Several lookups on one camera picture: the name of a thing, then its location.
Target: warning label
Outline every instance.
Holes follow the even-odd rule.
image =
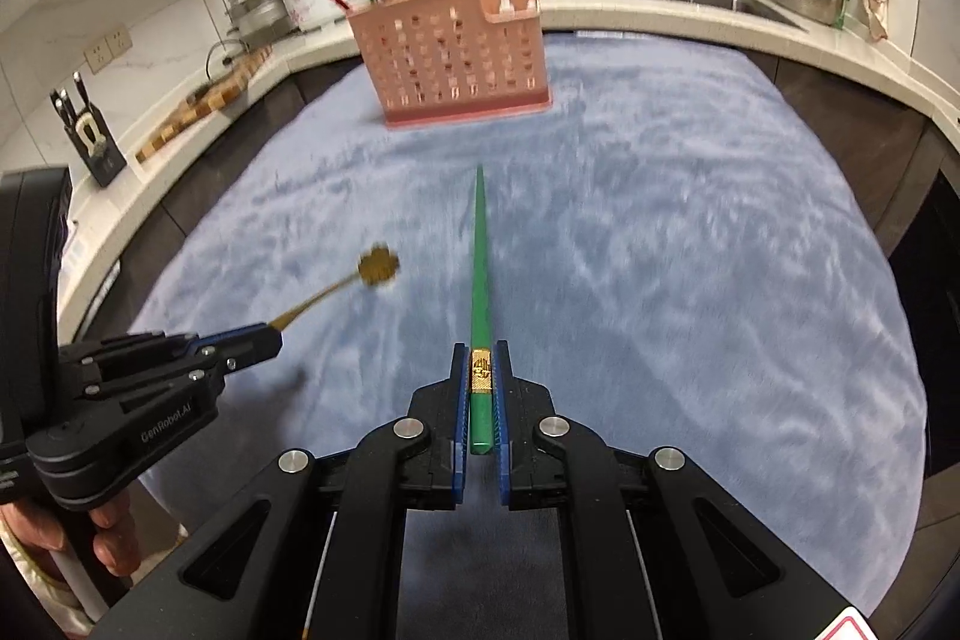
[[[877,636],[856,608],[847,608],[817,635],[817,640],[877,640]]]

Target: knife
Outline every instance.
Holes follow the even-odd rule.
[[[54,109],[56,114],[61,116],[61,120],[64,121],[64,126],[67,131],[72,131],[73,126],[70,125],[70,119],[66,116],[66,110],[64,109],[64,102],[59,100],[59,97],[54,101]]]
[[[69,124],[70,119],[66,116],[66,112],[64,111],[64,102],[61,101],[61,98],[56,91],[50,92],[50,103],[54,105],[54,110],[59,118],[64,121],[64,125]]]
[[[64,102],[64,111],[66,111],[67,119],[69,119],[71,125],[77,124],[77,113],[73,108],[73,101],[70,100],[70,95],[66,92],[66,88],[61,90],[61,101]]]
[[[83,77],[80,76],[79,71],[74,71],[73,73],[73,84],[77,86],[77,92],[80,94],[80,98],[83,98],[83,109],[80,110],[82,115],[84,112],[90,109],[90,96],[86,92],[86,86],[83,84]]]

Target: fuzzy blanket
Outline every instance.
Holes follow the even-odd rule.
[[[843,176],[733,50],[563,35],[547,62],[549,112],[401,132],[359,68],[263,148],[134,328],[268,320],[378,241],[400,275],[299,319],[147,486],[195,527],[282,450],[352,448],[445,377],[469,341],[482,163],[517,376],[611,446],[683,448],[869,614],[913,533],[925,396]],[[411,513],[398,637],[565,636],[553,516],[498,509],[491,461],[456,513]]]

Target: pink plastic utensil holder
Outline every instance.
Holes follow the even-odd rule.
[[[539,0],[387,0],[349,13],[387,126],[550,106]]]

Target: cutting board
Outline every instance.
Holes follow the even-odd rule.
[[[223,109],[230,102],[241,97],[247,90],[253,75],[270,57],[270,52],[271,48],[267,45],[240,56],[233,62],[233,68],[229,74],[213,83],[198,100],[190,102],[184,98],[160,124],[160,128],[157,128],[150,140],[137,151],[136,160],[141,164],[144,163],[195,122],[201,121],[205,116]]]

